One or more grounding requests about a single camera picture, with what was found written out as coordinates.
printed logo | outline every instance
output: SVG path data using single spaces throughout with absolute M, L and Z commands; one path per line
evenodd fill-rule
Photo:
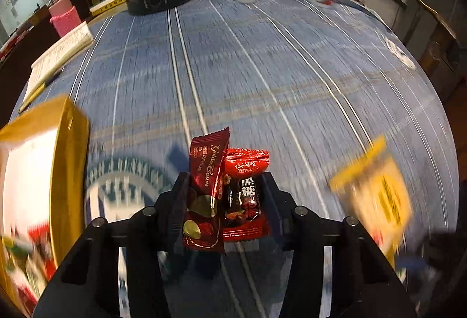
M 89 167 L 86 175 L 85 221 L 104 217 L 108 222 L 128 219 L 145 206 L 153 205 L 157 197 L 172 188 L 169 178 L 161 169 L 132 157 L 117 157 Z M 129 318 L 127 267 L 125 251 L 119 253 L 120 316 Z M 163 279 L 170 261 L 159 252 Z
M 386 45 L 388 46 L 391 53 L 395 57 L 397 57 L 402 62 L 402 64 L 404 64 L 407 68 L 411 70 L 417 69 L 417 66 L 415 65 L 415 63 L 412 60 L 410 60 L 410 58 L 405 54 L 404 51 L 402 51 L 396 44 L 394 44 L 388 38 L 385 38 L 385 39 L 386 39 Z

yellow snack box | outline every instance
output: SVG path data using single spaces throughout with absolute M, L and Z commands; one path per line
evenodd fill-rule
M 404 179 L 384 137 L 365 155 L 338 172 L 329 182 L 344 210 L 356 216 L 386 257 L 391 260 L 412 216 Z

metal screw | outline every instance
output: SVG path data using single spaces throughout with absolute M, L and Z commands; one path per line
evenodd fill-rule
M 356 225 L 359 224 L 358 219 L 356 217 L 352 217 L 352 216 L 347 217 L 346 222 L 347 222 L 347 224 L 349 224 L 351 226 L 356 226 Z
M 308 209 L 305 206 L 297 206 L 295 209 L 295 214 L 300 215 L 303 217 L 303 215 L 307 215 Z
M 150 217 L 156 212 L 156 209 L 153 206 L 148 206 L 143 209 L 143 215 Z
M 101 227 L 106 224 L 106 219 L 102 217 L 94 218 L 91 223 L 94 227 Z

round table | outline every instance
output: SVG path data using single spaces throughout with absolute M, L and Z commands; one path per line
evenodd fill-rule
M 90 120 L 87 221 L 128 218 L 154 203 L 188 170 L 191 138 L 230 126 L 230 146 L 269 150 L 279 188 L 337 220 L 344 212 L 329 178 L 384 135 L 412 200 L 404 247 L 455 228 L 457 158 L 442 104 L 400 40 L 365 8 L 192 0 L 153 15 L 122 12 L 91 31 L 94 45 L 33 103 L 66 93 Z M 244 248 L 162 254 L 172 316 L 278 316 L 291 254 L 270 237 Z

yellow ruler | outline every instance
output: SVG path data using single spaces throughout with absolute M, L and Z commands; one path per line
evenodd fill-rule
M 101 7 L 97 8 L 97 9 L 93 9 L 93 7 L 91 7 L 91 9 L 89 9 L 90 11 L 90 14 L 94 17 L 94 16 L 98 16 L 99 14 L 102 14 L 104 11 L 107 11 L 107 10 L 110 10 L 118 5 L 121 5 L 122 3 L 125 3 L 126 0 L 113 0 L 113 1 L 110 1 L 104 5 L 102 5 Z

